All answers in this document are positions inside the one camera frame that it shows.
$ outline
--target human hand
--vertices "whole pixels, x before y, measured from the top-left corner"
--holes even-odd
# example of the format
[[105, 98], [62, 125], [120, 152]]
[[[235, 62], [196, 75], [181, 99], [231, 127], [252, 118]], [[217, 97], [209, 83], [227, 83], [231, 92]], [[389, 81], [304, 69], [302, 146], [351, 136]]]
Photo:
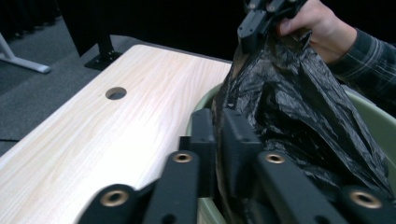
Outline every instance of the human hand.
[[312, 30], [310, 45], [325, 63], [346, 54], [357, 36], [355, 28], [338, 19], [319, 0], [308, 0], [293, 19], [284, 19], [276, 26], [279, 35], [301, 28]]

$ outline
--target round hole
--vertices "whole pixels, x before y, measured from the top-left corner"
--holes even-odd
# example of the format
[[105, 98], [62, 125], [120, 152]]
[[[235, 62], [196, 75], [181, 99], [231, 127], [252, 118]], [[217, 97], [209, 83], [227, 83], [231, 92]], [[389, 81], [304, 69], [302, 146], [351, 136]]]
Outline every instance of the round hole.
[[329, 219], [323, 216], [316, 216], [315, 217], [315, 222], [318, 224], [330, 224]]
[[100, 202], [106, 207], [115, 207], [125, 203], [128, 197], [128, 193], [123, 190], [111, 190], [102, 196]]
[[267, 10], [268, 10], [269, 12], [274, 12], [274, 11], [275, 11], [275, 7], [269, 6], [269, 7], [267, 8]]
[[126, 95], [126, 90], [123, 87], [111, 88], [106, 92], [106, 98], [109, 100], [119, 100]]
[[269, 154], [265, 157], [265, 159], [271, 163], [282, 163], [285, 161], [285, 158], [277, 154]]
[[180, 153], [174, 157], [174, 161], [176, 162], [189, 162], [192, 160], [192, 156], [189, 154]]
[[176, 222], [176, 217], [172, 214], [168, 214], [163, 217], [163, 224], [172, 224]]
[[381, 201], [375, 196], [363, 191], [353, 191], [349, 197], [354, 203], [366, 208], [376, 209], [382, 206]]

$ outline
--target desk grommet hole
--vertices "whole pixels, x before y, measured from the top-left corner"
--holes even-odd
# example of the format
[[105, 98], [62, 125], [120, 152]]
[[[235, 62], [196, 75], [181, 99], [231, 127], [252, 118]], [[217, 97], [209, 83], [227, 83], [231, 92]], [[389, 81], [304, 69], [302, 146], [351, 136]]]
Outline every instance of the desk grommet hole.
[[106, 98], [109, 100], [119, 100], [126, 95], [126, 90], [123, 87], [114, 87], [106, 92]]

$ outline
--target plaid sleeve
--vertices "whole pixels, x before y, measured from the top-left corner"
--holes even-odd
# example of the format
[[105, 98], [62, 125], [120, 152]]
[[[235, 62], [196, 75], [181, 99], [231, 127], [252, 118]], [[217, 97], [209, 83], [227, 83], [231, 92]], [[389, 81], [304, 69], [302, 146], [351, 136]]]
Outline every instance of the plaid sleeve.
[[396, 118], [396, 48], [357, 31], [349, 52], [328, 66], [338, 79]]

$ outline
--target black metal bracket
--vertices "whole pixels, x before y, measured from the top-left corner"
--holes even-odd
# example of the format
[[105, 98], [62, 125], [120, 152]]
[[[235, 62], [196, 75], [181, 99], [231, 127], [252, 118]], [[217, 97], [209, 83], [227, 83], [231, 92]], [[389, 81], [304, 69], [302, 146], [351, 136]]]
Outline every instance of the black metal bracket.
[[85, 64], [85, 67], [103, 71], [107, 67], [109, 67], [112, 63], [114, 63], [122, 53], [118, 53], [114, 50], [100, 52], [99, 55], [91, 59], [89, 62]]
[[[216, 157], [223, 159], [231, 196], [256, 202], [251, 212], [266, 223], [396, 223], [395, 206], [363, 187], [347, 186], [329, 202], [287, 155], [264, 151], [241, 114], [224, 109], [223, 117], [221, 149], [210, 110], [193, 113], [191, 136], [180, 138], [158, 180], [141, 190], [120, 184], [102, 189], [78, 223], [196, 223], [198, 198], [214, 197]], [[272, 209], [263, 212], [260, 204]]]

